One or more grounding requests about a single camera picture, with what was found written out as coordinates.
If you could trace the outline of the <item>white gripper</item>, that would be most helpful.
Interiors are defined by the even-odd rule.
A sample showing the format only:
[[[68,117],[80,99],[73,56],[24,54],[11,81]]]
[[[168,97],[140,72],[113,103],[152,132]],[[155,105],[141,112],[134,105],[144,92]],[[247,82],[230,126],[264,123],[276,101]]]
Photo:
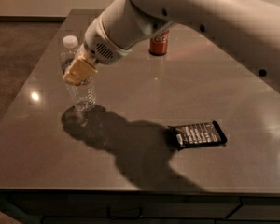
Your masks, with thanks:
[[[84,47],[99,63],[112,64],[132,51],[132,38],[133,23],[130,19],[101,14],[87,28]],[[79,85],[97,73],[92,60],[79,56],[65,70],[63,80]]]

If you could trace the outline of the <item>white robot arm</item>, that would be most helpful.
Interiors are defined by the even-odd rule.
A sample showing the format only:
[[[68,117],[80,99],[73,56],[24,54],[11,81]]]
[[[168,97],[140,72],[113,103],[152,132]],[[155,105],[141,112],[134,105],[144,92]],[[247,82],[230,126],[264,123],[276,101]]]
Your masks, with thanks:
[[[280,7],[261,0],[115,0],[88,27],[63,75],[78,85],[137,43],[182,24],[280,93]]]

